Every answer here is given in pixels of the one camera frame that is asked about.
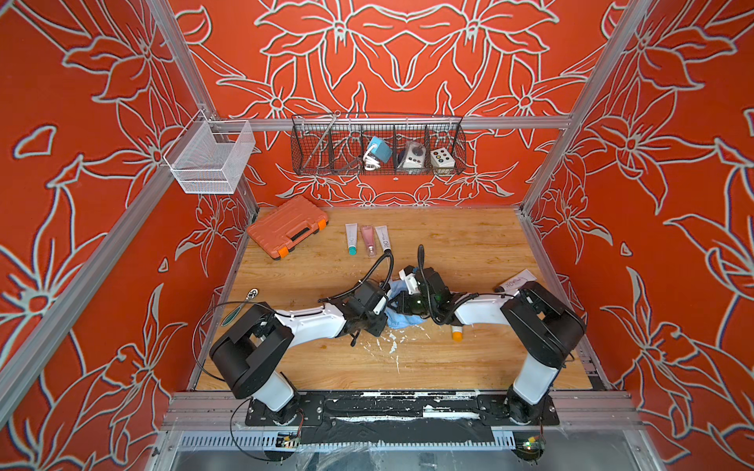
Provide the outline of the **pink translucent tube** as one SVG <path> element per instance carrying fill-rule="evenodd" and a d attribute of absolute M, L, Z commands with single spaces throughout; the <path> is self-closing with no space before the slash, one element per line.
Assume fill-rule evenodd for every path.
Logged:
<path fill-rule="evenodd" d="M 369 257 L 377 256 L 377 247 L 375 243 L 375 231 L 372 226 L 365 225 L 361 227 L 361 237 L 365 246 L 366 253 Z"/>

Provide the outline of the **black cap white tube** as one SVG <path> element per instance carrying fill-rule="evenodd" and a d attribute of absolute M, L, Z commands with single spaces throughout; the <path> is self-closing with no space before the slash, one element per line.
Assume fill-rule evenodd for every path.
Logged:
<path fill-rule="evenodd" d="M 382 247 L 383 251 L 388 251 L 392 249 L 391 240 L 389 236 L 389 229 L 387 226 L 377 226 L 375 227 L 375 232 L 377 235 L 377 239 Z"/>

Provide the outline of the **blue microfiber cloth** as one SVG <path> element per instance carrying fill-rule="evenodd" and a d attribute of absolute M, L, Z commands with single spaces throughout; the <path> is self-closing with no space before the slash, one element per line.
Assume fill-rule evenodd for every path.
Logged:
<path fill-rule="evenodd" d="M 406 292 L 408 288 L 403 280 L 394 280 L 390 282 L 390 296 L 389 299 L 393 300 L 402 292 Z M 418 326 L 423 324 L 425 320 L 420 316 L 400 314 L 390 306 L 386 306 L 385 313 L 387 315 L 388 326 L 393 330 L 402 330 L 412 326 Z"/>

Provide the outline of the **green cap toothpaste tube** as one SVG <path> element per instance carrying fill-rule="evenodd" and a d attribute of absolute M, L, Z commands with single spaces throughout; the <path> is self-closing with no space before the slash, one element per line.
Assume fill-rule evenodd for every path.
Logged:
<path fill-rule="evenodd" d="M 346 225 L 346 236 L 349 255 L 357 255 L 357 236 L 359 235 L 359 225 L 357 223 L 349 223 Z"/>

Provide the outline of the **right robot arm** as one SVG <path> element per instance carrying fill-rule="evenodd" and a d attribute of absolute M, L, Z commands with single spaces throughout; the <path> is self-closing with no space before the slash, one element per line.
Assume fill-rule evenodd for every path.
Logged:
<path fill-rule="evenodd" d="M 585 336 L 586 323 L 536 280 L 489 294 L 452 292 L 434 269 L 425 265 L 424 247 L 417 265 L 400 270 L 404 290 L 392 294 L 389 308 L 408 318 L 428 319 L 457 331 L 476 324 L 508 326 L 526 350 L 526 358 L 506 392 L 506 416 L 528 425 L 543 415 L 551 386 Z"/>

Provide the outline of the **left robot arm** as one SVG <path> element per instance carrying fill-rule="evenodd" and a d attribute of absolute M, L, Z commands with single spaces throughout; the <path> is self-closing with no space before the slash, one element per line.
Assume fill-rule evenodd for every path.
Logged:
<path fill-rule="evenodd" d="M 209 351 L 234 397 L 265 406 L 276 424 L 289 424 L 298 414 L 300 394 L 278 371 L 285 354 L 311 341 L 349 337 L 356 343 L 363 333 L 379 338 L 388 324 L 394 267 L 394 255 L 386 249 L 362 280 L 311 309 L 284 311 L 266 302 L 253 304 Z"/>

